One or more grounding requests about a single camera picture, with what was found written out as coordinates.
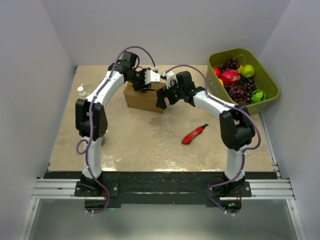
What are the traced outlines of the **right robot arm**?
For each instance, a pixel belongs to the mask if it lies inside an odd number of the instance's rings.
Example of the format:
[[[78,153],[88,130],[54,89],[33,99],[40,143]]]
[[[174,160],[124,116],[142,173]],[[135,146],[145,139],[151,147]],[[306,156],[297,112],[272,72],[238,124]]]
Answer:
[[[165,80],[165,86],[156,91],[156,107],[166,109],[165,99],[168,99],[170,105],[183,100],[219,119],[221,139],[227,147],[225,182],[222,189],[227,196],[235,196],[241,190],[238,181],[245,177],[245,151],[256,134],[246,105],[228,104],[210,94],[205,88],[196,87],[188,71],[157,74],[156,80],[161,79]]]

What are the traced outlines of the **brown cardboard express box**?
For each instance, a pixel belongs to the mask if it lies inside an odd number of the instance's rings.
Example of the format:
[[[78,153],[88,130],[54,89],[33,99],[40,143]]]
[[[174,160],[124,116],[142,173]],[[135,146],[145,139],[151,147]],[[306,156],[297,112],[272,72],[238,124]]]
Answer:
[[[129,108],[145,110],[155,113],[163,113],[164,110],[156,107],[158,100],[156,90],[161,89],[166,84],[164,82],[152,83],[151,88],[144,91],[134,91],[133,85],[127,83],[123,90],[126,104]]]

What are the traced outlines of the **red black utility knife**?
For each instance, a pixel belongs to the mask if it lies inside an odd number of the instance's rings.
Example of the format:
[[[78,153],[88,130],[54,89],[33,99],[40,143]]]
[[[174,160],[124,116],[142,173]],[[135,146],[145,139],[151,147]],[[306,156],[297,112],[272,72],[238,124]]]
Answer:
[[[193,130],[192,132],[190,132],[189,134],[187,134],[187,135],[182,139],[181,143],[182,143],[183,145],[189,145],[189,144],[193,141],[193,139],[194,139],[196,136],[200,135],[207,126],[208,126],[208,124],[206,123],[206,124],[204,124],[204,125],[202,125],[202,126],[197,127],[195,130]]]

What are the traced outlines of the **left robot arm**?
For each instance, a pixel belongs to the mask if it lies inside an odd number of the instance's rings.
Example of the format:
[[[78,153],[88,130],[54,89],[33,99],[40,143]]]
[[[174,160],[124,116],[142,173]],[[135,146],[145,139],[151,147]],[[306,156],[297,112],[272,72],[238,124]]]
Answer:
[[[84,155],[81,182],[87,182],[85,189],[92,196],[99,196],[104,190],[104,184],[98,179],[102,174],[101,143],[108,129],[105,107],[126,82],[131,83],[136,92],[151,87],[151,83],[146,83],[146,72],[150,69],[137,70],[139,64],[137,54],[125,51],[120,59],[108,67],[98,87],[85,99],[79,98],[75,102],[75,127],[81,136],[76,153]]]

